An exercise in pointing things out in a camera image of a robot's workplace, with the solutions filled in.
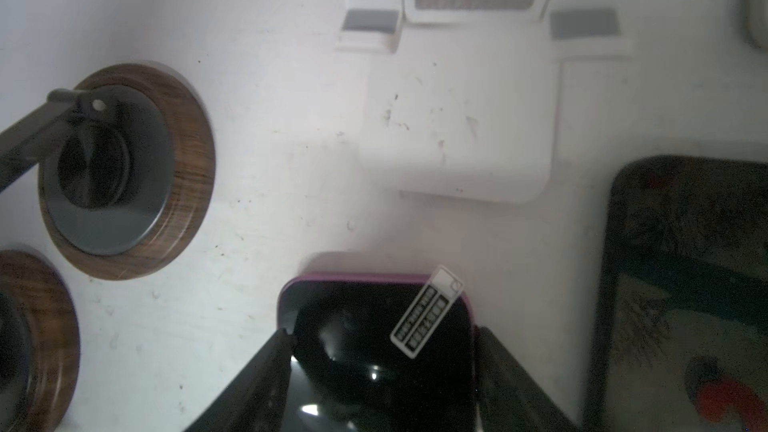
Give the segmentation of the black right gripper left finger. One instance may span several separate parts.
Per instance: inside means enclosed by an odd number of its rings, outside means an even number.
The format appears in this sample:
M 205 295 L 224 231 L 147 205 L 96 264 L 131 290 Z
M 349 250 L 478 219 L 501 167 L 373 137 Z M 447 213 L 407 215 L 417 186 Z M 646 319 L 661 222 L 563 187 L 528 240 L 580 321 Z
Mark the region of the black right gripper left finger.
M 189 431 L 278 431 L 286 407 L 295 339 L 277 330 Z

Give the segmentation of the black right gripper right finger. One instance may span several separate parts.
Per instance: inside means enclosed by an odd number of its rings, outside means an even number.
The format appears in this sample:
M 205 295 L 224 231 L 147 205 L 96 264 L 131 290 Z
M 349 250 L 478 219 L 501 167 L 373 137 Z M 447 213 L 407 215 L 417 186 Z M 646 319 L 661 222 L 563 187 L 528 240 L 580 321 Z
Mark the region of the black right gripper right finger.
M 485 431 L 577 431 L 487 327 L 475 332 L 477 406 Z

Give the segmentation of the black phone with sticker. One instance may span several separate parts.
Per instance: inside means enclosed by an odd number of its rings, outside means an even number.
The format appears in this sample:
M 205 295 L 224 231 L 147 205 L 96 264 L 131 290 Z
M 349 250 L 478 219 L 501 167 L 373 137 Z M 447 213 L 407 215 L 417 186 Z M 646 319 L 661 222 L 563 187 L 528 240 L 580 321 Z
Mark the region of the black phone with sticker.
M 767 427 L 767 167 L 662 155 L 612 181 L 588 431 Z

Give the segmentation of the dark round stand front left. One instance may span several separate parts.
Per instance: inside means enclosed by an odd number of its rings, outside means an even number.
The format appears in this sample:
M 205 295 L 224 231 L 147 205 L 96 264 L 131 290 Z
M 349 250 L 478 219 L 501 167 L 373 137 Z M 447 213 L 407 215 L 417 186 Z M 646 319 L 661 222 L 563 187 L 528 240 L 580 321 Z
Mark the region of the dark round stand front left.
M 80 334 L 58 272 L 23 251 L 1 253 L 1 429 L 53 431 L 75 392 Z

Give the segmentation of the round wooden phone stand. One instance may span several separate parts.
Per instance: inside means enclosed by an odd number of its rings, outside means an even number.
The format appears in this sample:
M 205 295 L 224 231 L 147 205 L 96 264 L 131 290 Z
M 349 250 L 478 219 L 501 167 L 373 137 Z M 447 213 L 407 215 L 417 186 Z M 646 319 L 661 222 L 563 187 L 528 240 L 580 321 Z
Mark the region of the round wooden phone stand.
M 216 174 L 202 101 L 151 63 L 100 69 L 1 134 L 1 184 L 38 172 L 42 219 L 58 251 L 107 281 L 145 277 L 190 245 Z

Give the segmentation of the white phone stand centre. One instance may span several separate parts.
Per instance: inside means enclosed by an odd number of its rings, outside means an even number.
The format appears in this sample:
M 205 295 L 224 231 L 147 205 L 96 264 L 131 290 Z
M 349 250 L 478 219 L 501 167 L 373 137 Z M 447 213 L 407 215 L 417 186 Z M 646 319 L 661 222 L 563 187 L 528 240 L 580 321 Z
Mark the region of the white phone stand centre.
M 361 167 L 405 192 L 522 203 L 552 169 L 561 68 L 632 52 L 622 0 L 344 0 L 371 58 Z

